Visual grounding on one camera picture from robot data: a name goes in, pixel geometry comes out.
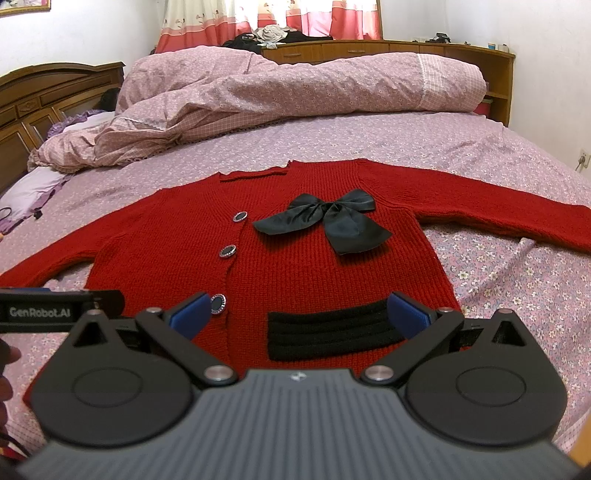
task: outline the sweater sleeve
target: sweater sleeve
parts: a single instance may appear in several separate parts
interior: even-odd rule
[[[591,209],[450,173],[395,167],[390,198],[420,222],[455,222],[497,235],[591,252]]]
[[[0,288],[41,287],[66,268],[93,261],[107,242],[129,232],[166,191],[160,190],[66,235],[0,275]]]

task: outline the pillow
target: pillow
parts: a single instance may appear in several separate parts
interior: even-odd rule
[[[100,125],[104,122],[110,122],[111,120],[113,120],[115,117],[115,112],[102,112],[102,113],[97,113],[96,115],[92,115],[90,117],[88,117],[87,120],[85,120],[84,122],[81,122],[79,124],[73,124],[70,125],[69,127],[65,127],[64,132],[69,132],[70,130],[82,130],[83,128],[88,128],[88,127],[95,127],[97,125]]]
[[[64,129],[69,125],[79,124],[80,122],[86,122],[88,120],[88,117],[96,115],[97,113],[103,113],[103,110],[87,110],[86,112],[77,113],[74,116],[66,117],[65,120],[62,120],[61,122],[58,122],[51,126],[51,128],[47,131],[46,140],[61,134],[64,131]]]
[[[0,233],[8,233],[35,214],[71,176],[51,167],[37,167],[16,182],[0,198]]]

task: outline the pink bedsheet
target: pink bedsheet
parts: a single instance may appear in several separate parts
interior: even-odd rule
[[[591,206],[591,185],[586,180],[481,116],[366,113],[301,118],[177,147],[124,168],[76,175],[44,208],[41,219],[26,220],[0,244],[0,271],[162,187],[193,182],[217,171],[284,166],[288,160],[359,157],[448,171]],[[513,308],[549,355],[569,392],[568,409],[555,440],[562,449],[570,449],[591,407],[591,257],[454,225],[424,229],[465,313],[489,317],[499,307]],[[88,272],[89,266],[73,269],[48,286],[81,288]],[[6,370],[17,394],[9,402],[9,429],[35,449],[43,440],[20,395],[63,335],[5,337],[24,351],[22,361]]]

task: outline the red sweater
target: red sweater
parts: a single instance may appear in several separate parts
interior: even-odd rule
[[[252,226],[255,220],[282,212],[302,193],[330,202],[354,189],[374,197],[375,210],[364,215],[392,233],[368,252],[337,255],[322,222],[276,236]],[[232,221],[241,211],[248,212],[246,220]],[[210,296],[222,293],[225,310],[212,316],[194,341],[240,373],[256,367],[350,367],[359,372],[393,346],[272,361],[267,349],[268,313],[357,307],[383,300],[394,290],[433,308],[458,308],[452,285],[419,222],[456,222],[591,252],[591,210],[586,206],[364,159],[293,161],[285,168],[218,173],[160,190],[23,261],[0,277],[0,287],[41,286],[67,267],[94,261],[86,287],[121,290],[127,315],[148,306],[170,308],[200,290]],[[237,250],[221,258],[220,250],[227,245],[236,245]],[[315,317],[305,318],[304,322],[314,322]],[[331,328],[339,330],[339,315],[333,320]],[[357,334],[365,335],[363,329],[351,333]],[[319,351],[317,357],[322,356],[322,348]]]

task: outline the pink floral comforter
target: pink floral comforter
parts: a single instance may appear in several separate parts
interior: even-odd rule
[[[471,112],[485,93],[476,66],[437,55],[278,65],[249,51],[196,47],[136,62],[109,124],[52,137],[29,162],[73,173],[289,117]]]

